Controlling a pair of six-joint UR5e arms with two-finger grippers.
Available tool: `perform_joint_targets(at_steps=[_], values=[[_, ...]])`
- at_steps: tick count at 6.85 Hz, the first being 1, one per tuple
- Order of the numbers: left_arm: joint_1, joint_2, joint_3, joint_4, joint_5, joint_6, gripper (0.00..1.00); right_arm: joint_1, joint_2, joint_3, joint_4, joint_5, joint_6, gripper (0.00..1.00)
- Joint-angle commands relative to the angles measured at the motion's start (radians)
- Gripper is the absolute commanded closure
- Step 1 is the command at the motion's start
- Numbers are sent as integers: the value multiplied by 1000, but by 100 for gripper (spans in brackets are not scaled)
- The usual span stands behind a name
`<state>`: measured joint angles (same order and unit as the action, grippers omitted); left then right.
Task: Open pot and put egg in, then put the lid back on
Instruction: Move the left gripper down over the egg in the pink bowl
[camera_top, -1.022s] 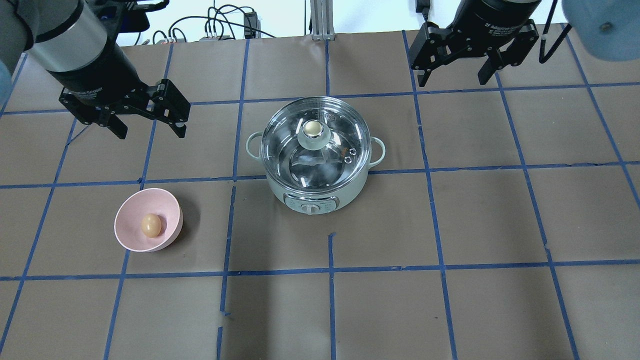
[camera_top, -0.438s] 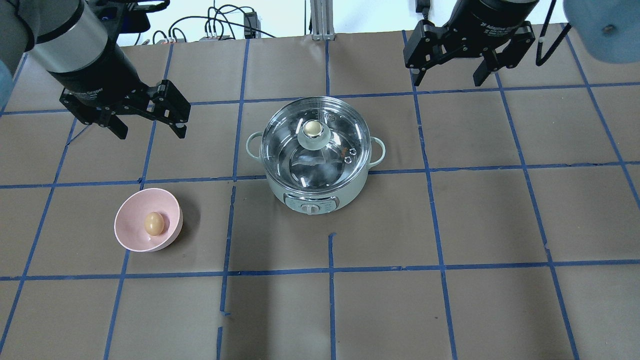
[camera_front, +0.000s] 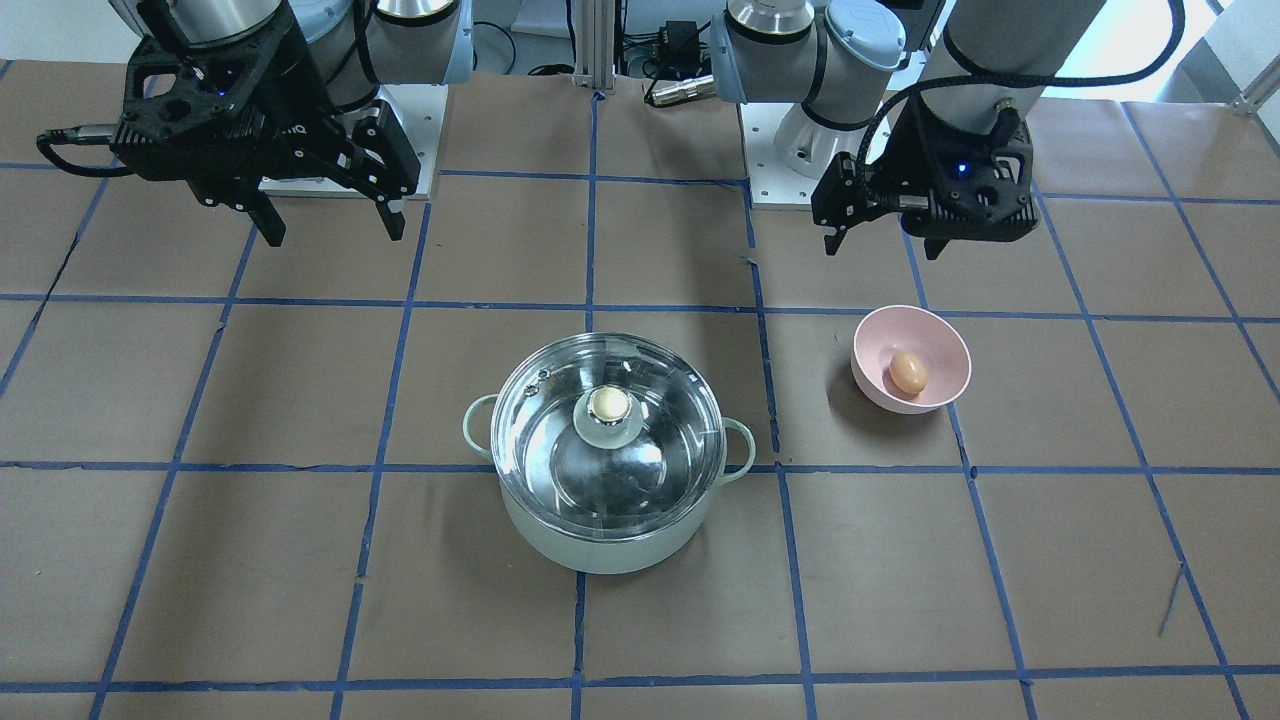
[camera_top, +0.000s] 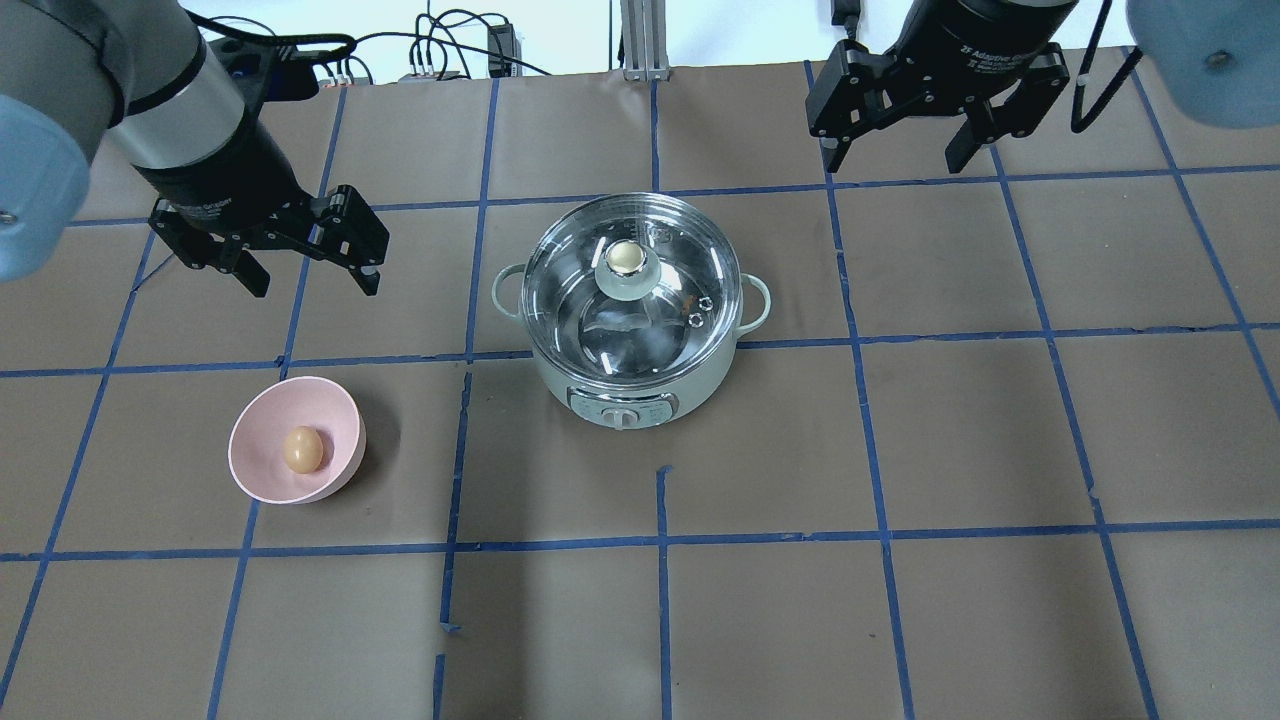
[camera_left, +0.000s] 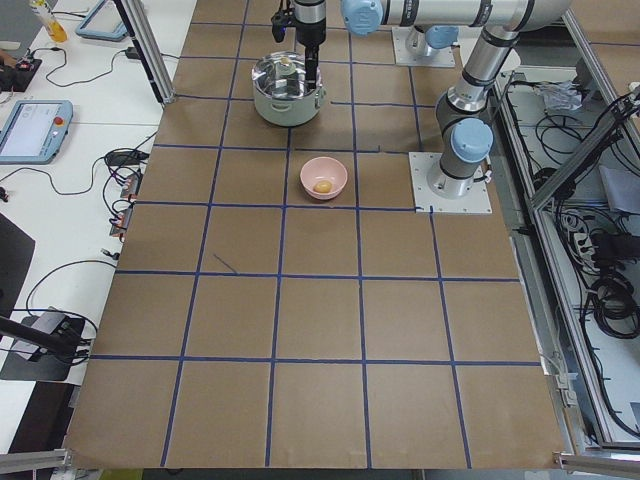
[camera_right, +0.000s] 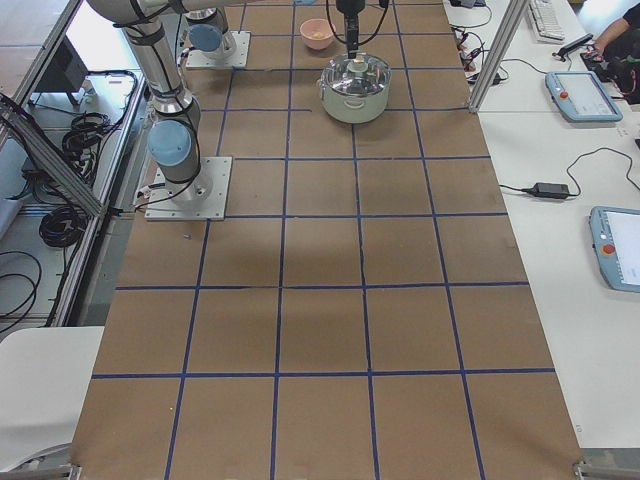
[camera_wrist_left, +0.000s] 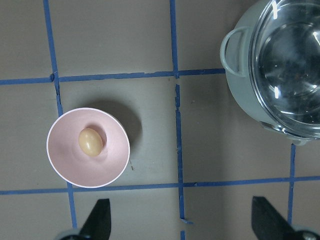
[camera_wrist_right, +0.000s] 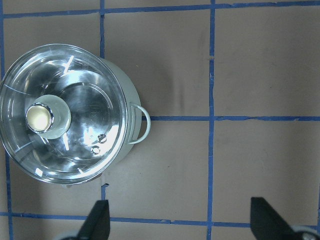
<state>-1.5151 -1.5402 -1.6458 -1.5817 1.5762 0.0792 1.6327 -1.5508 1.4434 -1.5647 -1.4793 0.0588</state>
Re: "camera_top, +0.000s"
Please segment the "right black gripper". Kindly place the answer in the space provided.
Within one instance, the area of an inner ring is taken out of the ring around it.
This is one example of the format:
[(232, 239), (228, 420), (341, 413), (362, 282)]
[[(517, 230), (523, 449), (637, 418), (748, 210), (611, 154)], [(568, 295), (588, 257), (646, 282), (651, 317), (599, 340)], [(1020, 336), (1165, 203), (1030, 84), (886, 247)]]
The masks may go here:
[(869, 53), (841, 38), (806, 96), (806, 124), (824, 138), (824, 172), (836, 173), (855, 138), (911, 117), (965, 117), (945, 149), (959, 174), (1005, 135), (1033, 132), (1068, 87), (1061, 47), (1004, 56), (945, 37), (923, 55)]

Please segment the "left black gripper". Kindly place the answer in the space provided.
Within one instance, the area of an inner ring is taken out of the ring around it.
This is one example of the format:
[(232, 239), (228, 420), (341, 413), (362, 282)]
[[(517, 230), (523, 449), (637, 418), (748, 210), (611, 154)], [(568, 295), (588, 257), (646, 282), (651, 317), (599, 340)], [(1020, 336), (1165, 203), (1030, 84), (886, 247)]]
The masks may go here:
[(329, 195), (284, 202), (252, 224), (236, 223), (214, 229), (183, 217), (177, 206), (159, 199), (150, 227), (187, 266), (229, 266), (232, 275), (256, 299), (268, 295), (271, 277), (247, 250), (291, 250), (307, 258), (334, 263), (349, 273), (365, 296), (379, 292), (381, 264), (390, 232), (352, 186), (338, 186)]

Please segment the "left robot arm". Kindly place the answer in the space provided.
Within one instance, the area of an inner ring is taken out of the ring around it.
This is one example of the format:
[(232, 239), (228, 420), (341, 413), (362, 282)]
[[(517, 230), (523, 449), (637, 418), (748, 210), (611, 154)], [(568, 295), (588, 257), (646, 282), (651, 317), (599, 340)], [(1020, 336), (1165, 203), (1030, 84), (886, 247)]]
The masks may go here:
[(256, 251), (292, 251), (380, 284), (389, 231), (352, 186), (310, 193), (260, 120), (317, 92), (342, 33), (261, 35), (177, 1), (3, 4), (3, 279), (35, 274), (81, 211), (113, 143), (155, 190), (148, 225), (192, 269), (270, 286)]

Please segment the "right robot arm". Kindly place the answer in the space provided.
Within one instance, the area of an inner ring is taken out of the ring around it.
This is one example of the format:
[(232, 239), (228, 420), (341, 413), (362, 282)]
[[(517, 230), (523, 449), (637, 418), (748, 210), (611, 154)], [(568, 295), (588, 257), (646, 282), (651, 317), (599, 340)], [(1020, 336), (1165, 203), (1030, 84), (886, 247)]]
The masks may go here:
[(1069, 127), (1089, 129), (1144, 59), (1190, 119), (1244, 129), (1277, 123), (1275, 1), (1129, 1), (1134, 50), (1092, 105), (1085, 91), (1112, 4), (1103, 1), (1078, 72), (1053, 41), (1073, 1), (915, 1), (896, 42), (870, 53), (852, 35), (860, 3), (840, 1), (840, 40), (806, 100), (809, 133), (836, 172), (856, 138), (906, 118), (959, 117), (945, 159), (957, 173), (986, 145), (1032, 135), (1065, 92)]

